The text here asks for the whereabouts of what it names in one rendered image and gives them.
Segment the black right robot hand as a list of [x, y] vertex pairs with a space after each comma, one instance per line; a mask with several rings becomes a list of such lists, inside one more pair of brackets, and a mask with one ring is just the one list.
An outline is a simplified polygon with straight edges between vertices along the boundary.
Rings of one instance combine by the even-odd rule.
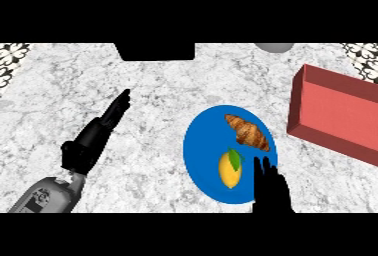
[[254, 213], [291, 214], [294, 212], [287, 180], [267, 157], [254, 158], [254, 199]]

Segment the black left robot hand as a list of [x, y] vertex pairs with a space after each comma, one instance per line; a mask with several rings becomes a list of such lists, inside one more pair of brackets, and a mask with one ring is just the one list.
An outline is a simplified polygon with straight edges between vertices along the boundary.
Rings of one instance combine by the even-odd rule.
[[61, 146], [64, 169], [83, 175], [90, 172], [129, 108], [130, 90], [126, 89], [114, 99], [103, 115], [89, 122], [75, 140], [64, 142]]

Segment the yellow lemon with green leaf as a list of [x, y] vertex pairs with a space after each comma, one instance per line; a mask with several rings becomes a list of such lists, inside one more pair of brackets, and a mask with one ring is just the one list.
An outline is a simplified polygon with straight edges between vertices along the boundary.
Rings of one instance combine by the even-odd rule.
[[245, 161], [239, 151], [229, 148], [219, 160], [219, 176], [223, 185], [233, 189], [242, 177], [242, 163]]

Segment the blue round plate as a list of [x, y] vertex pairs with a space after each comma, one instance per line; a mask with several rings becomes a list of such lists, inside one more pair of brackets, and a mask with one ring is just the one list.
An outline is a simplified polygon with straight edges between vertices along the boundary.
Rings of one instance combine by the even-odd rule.
[[[269, 141], [269, 151], [263, 151], [236, 142], [236, 131], [228, 124], [225, 115], [241, 117], [257, 125]], [[233, 149], [244, 161], [238, 185], [228, 188], [219, 173], [222, 155]], [[244, 108], [233, 105], [219, 105], [204, 110], [194, 118], [183, 139], [183, 160], [186, 170], [195, 185], [204, 194], [219, 202], [242, 204], [254, 200], [254, 158], [269, 158], [278, 165], [275, 140], [260, 118]]]

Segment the red cardboard box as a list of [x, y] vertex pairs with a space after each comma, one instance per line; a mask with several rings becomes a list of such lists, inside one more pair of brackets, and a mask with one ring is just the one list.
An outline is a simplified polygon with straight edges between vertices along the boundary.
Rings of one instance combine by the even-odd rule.
[[378, 166], [378, 85], [304, 64], [287, 133]]

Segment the brown croissant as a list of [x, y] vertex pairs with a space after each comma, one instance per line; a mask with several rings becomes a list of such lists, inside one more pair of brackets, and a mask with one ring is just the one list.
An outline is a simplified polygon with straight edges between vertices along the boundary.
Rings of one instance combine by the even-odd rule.
[[259, 126], [247, 121], [244, 118], [232, 114], [226, 114], [225, 119], [230, 128], [236, 132], [236, 142], [241, 145], [247, 145], [260, 149], [261, 151], [269, 151], [269, 140]]

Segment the black appliance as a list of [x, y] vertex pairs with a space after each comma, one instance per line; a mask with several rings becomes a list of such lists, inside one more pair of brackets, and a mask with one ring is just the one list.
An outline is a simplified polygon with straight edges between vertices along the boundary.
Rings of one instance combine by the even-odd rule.
[[121, 59], [124, 61], [179, 61], [195, 58], [195, 44], [115, 44]]

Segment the grey round object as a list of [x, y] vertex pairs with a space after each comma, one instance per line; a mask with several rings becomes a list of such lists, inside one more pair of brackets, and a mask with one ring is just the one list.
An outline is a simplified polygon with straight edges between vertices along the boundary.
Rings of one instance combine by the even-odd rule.
[[269, 53], [285, 53], [291, 50], [292, 43], [257, 43], [256, 46]]

